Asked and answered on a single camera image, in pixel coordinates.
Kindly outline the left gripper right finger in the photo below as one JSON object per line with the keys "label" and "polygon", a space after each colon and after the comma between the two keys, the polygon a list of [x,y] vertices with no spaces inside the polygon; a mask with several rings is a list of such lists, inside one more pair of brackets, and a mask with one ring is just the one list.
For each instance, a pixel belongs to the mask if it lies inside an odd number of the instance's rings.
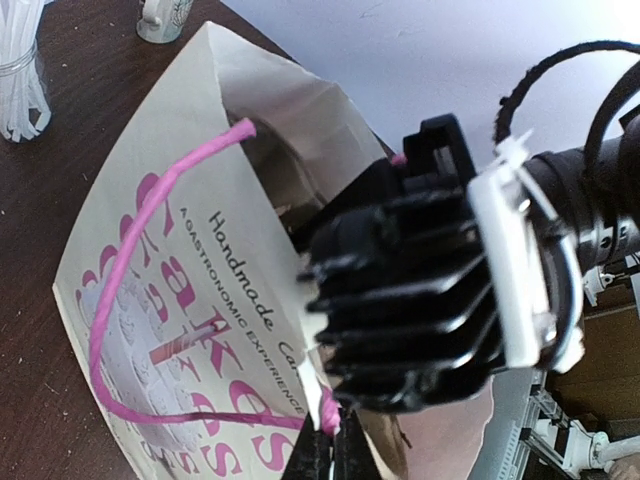
{"label": "left gripper right finger", "polygon": [[340,411],[340,430],[334,437],[333,478],[381,480],[359,417],[354,410]]}

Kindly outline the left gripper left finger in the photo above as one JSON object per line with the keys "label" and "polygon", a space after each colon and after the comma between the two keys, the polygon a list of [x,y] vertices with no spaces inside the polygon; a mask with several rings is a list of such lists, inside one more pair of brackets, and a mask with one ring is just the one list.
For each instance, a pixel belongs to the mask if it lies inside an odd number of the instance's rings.
{"label": "left gripper left finger", "polygon": [[315,430],[313,424],[304,424],[282,473],[282,480],[329,480],[331,447],[331,440],[322,430]]}

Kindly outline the pink paper bag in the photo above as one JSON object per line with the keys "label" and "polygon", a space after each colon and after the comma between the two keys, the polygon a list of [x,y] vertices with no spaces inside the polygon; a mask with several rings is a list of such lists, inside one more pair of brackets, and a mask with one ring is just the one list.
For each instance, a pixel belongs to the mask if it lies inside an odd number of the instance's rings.
{"label": "pink paper bag", "polygon": [[176,160],[250,118],[260,133],[186,172],[137,242],[110,315],[111,395],[154,415],[295,421],[323,380],[286,225],[306,221],[384,150],[335,84],[206,22],[123,130],[72,229],[53,293],[90,363],[97,302],[133,219]]}

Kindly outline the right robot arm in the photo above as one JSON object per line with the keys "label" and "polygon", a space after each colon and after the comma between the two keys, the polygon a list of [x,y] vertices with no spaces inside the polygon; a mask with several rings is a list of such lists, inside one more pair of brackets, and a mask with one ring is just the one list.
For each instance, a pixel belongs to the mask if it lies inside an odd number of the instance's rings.
{"label": "right robot arm", "polygon": [[583,272],[639,250],[639,112],[628,113],[620,136],[604,138],[638,93],[634,64],[603,100],[582,147],[525,163],[564,222]]}

